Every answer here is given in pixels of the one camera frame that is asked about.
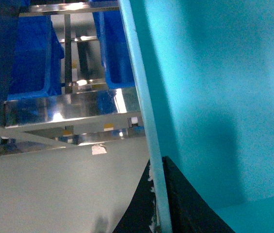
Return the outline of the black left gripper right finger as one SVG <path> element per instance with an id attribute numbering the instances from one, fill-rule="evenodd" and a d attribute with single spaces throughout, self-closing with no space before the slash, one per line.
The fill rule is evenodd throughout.
<path id="1" fill-rule="evenodd" d="M 162 163 L 173 232 L 234 232 L 203 200 L 170 157 L 163 157 Z"/>

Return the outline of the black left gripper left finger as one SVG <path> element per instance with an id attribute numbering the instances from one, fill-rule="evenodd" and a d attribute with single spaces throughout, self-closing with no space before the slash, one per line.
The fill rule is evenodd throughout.
<path id="1" fill-rule="evenodd" d="M 159 233 L 156 194 L 151 164 L 148 162 L 131 202 L 114 229 L 115 233 Z"/>

